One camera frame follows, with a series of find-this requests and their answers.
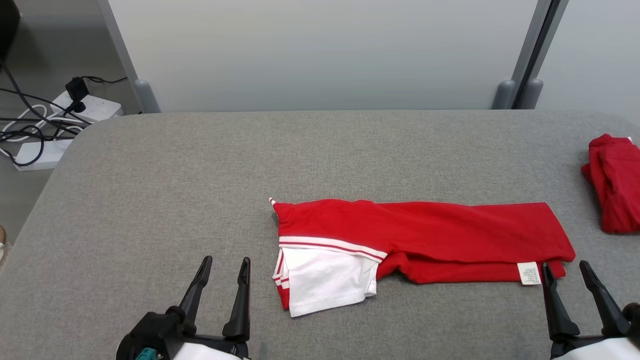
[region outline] red cloth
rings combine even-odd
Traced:
[[[640,149],[628,138],[604,134],[589,143],[582,173],[598,194],[602,231],[640,231]]]
[[[421,284],[520,281],[516,264],[532,261],[548,262],[562,277],[562,261],[575,258],[543,202],[466,206],[327,199],[273,207],[280,247],[324,247],[377,259],[379,279],[398,269]]]

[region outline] floor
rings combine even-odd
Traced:
[[[75,51],[69,44],[85,45],[82,51]],[[23,16],[6,64],[24,93],[49,100],[62,93],[74,76],[104,79],[125,76],[100,17],[56,22],[50,17]],[[3,72],[0,72],[0,87],[12,88]],[[122,104],[126,115],[140,110],[127,81],[112,85],[90,83],[88,87],[90,94]],[[0,117],[16,117],[25,109],[19,97],[0,92]],[[0,146],[14,154],[19,150],[16,144]],[[6,229],[11,244],[15,244],[51,173],[52,170],[19,172],[8,159],[0,157],[0,224]]]

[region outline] gray table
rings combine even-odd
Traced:
[[[198,329],[228,321],[252,259],[254,359],[546,359],[542,290],[517,283],[378,283],[363,303],[291,319],[271,274],[267,198],[463,204],[546,201],[619,304],[640,298],[638,236],[600,231],[580,174],[591,139],[640,129],[540,111],[183,113],[101,122],[69,147],[0,272],[3,358],[109,359],[147,311],[180,301],[213,255]],[[559,292],[601,328],[577,261]]]

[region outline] white cable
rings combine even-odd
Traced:
[[[49,120],[60,120],[60,121],[66,121],[66,122],[77,122],[78,124],[87,125],[87,123],[84,122],[84,121],[80,121],[80,120],[77,120],[77,119],[70,119],[70,118],[66,118],[66,117],[54,117],[54,116],[52,116],[52,117],[47,117],[47,119],[49,119]],[[91,122],[91,121],[88,121],[88,123],[89,124],[95,124],[95,122]]]
[[[73,129],[77,129],[77,130],[78,130],[78,132],[81,132],[82,130],[84,130],[83,128],[81,128],[81,127],[79,127],[79,126],[75,126],[75,125],[67,126],[67,129],[71,129],[71,130],[73,130]],[[62,146],[62,145],[60,145],[60,144],[58,143],[58,139],[56,139],[56,138],[54,138],[54,139],[53,139],[53,143],[54,143],[54,144],[56,144],[60,149],[63,149],[63,150],[67,150],[67,147],[69,147],[69,145],[67,145],[67,146]]]
[[[37,105],[33,105],[33,108],[42,108],[42,110],[44,111],[44,113],[42,114],[42,116],[46,117],[47,116],[47,107],[41,104],[37,104]],[[23,116],[27,115],[28,113],[30,113],[31,110],[27,109],[24,110],[24,113],[21,113],[20,116],[18,116],[18,119],[22,119]],[[7,131],[7,129],[9,129],[12,125],[14,125],[17,121],[11,121],[9,124],[7,124],[7,126],[4,127],[4,129],[2,129],[2,131]],[[44,126],[45,121],[41,120],[40,122],[38,122],[35,127],[42,127]],[[7,139],[7,142],[21,142],[24,140],[27,140],[29,138],[29,136],[23,136],[22,138],[11,138],[11,139]]]

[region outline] clothing label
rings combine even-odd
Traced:
[[[523,285],[541,284],[538,264],[535,261],[533,263],[518,263],[518,271]]]

